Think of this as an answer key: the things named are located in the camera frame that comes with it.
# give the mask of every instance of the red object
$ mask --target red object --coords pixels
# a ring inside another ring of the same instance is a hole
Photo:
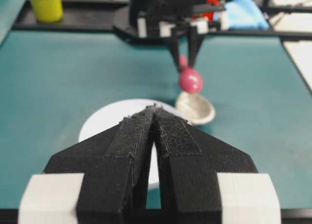
[[[188,93],[198,93],[203,88],[203,79],[195,70],[186,67],[180,73],[179,86]]]
[[[182,69],[185,69],[187,67],[187,58],[184,55],[180,55],[180,65]]]
[[[214,6],[219,6],[218,0],[206,0],[206,3],[207,4],[213,4]],[[203,13],[203,18],[208,18],[208,20],[213,20],[214,13],[213,12]]]

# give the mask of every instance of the blue cloth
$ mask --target blue cloth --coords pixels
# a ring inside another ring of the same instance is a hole
[[[232,0],[225,4],[232,30],[267,30],[269,25],[253,0]]]

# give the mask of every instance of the yellow container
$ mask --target yellow container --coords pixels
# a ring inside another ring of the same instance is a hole
[[[51,23],[59,21],[63,16],[61,0],[30,0],[36,19]]]

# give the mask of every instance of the green mat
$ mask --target green mat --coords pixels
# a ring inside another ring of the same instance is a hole
[[[251,154],[283,208],[311,207],[312,98],[279,39],[207,37],[196,69],[216,108],[201,129]],[[13,31],[0,71],[0,208],[18,207],[31,174],[75,144],[99,108],[130,98],[173,104],[179,94],[166,48],[112,34]]]

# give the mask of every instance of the pink object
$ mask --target pink object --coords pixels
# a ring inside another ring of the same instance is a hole
[[[198,93],[203,88],[203,79],[195,70],[187,67],[180,73],[179,85],[183,91]]]
[[[180,65],[181,65],[182,69],[187,68],[187,58],[186,58],[186,56],[180,55],[179,59],[180,59]]]

